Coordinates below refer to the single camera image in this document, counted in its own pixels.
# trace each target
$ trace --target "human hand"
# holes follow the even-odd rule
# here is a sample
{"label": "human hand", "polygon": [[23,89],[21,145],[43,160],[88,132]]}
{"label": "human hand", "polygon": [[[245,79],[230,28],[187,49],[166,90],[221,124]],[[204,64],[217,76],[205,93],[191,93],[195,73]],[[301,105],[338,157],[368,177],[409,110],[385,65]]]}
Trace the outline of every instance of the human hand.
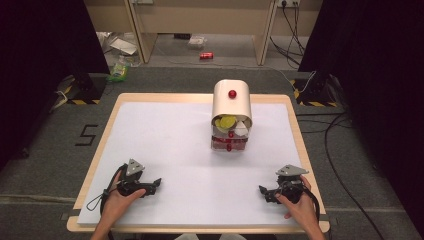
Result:
{"label": "human hand", "polygon": [[92,240],[94,239],[105,239],[110,228],[118,221],[122,215],[127,211],[128,207],[138,198],[142,197],[145,193],[145,189],[140,189],[128,196],[122,196],[116,189],[116,183],[119,180],[121,171],[116,174],[113,180],[112,189],[109,190],[109,197],[103,207],[102,216],[99,223],[97,224],[96,230],[94,231]]}
{"label": "human hand", "polygon": [[[300,176],[300,178],[305,187],[311,190],[311,184],[308,180],[304,176]],[[305,230],[310,239],[325,239],[315,215],[314,203],[306,193],[302,194],[299,202],[296,204],[290,202],[290,200],[282,194],[277,193],[275,197],[289,210],[289,212],[284,215],[284,218],[288,219],[293,217],[302,229]]]}

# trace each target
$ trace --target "black wall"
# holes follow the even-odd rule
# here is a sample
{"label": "black wall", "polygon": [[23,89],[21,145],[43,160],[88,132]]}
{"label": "black wall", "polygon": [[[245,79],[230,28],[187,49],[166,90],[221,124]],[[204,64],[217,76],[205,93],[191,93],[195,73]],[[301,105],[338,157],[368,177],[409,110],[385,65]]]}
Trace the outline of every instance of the black wall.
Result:
{"label": "black wall", "polygon": [[364,145],[424,236],[424,1],[324,0],[300,71],[320,69],[339,79]]}
{"label": "black wall", "polygon": [[1,169],[30,143],[61,80],[109,70],[82,0],[1,1],[0,33]]}

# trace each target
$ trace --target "red knob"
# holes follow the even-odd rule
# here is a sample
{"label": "red knob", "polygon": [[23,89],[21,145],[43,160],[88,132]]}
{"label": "red knob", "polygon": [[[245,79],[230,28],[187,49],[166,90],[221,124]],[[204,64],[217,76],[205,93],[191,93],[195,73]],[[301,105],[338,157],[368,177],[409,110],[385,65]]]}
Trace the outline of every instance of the red knob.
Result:
{"label": "red knob", "polygon": [[228,97],[230,97],[231,99],[236,98],[236,96],[237,96],[237,92],[235,90],[230,90],[228,92]]}

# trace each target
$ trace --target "power strip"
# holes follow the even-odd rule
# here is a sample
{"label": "power strip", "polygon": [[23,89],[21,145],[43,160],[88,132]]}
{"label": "power strip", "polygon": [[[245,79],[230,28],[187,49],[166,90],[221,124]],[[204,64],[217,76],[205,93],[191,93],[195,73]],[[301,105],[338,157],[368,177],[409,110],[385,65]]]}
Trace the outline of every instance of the power strip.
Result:
{"label": "power strip", "polygon": [[299,7],[300,0],[278,0],[277,7],[283,7],[283,1],[286,2],[286,8]]}

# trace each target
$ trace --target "metal bracket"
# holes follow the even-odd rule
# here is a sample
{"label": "metal bracket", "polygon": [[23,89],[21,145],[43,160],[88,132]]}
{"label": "metal bracket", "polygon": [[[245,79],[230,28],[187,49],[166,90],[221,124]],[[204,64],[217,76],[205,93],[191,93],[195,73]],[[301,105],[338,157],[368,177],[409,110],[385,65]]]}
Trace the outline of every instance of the metal bracket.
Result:
{"label": "metal bracket", "polygon": [[287,176],[287,177],[297,176],[297,175],[306,174],[306,173],[309,173],[309,172],[303,168],[299,168],[290,164],[282,167],[277,172],[275,172],[275,174],[277,175]]}
{"label": "metal bracket", "polygon": [[127,174],[127,176],[131,176],[135,173],[143,171],[144,169],[145,169],[145,167],[143,165],[141,165],[136,160],[131,158],[129,163],[128,163],[126,174]]}

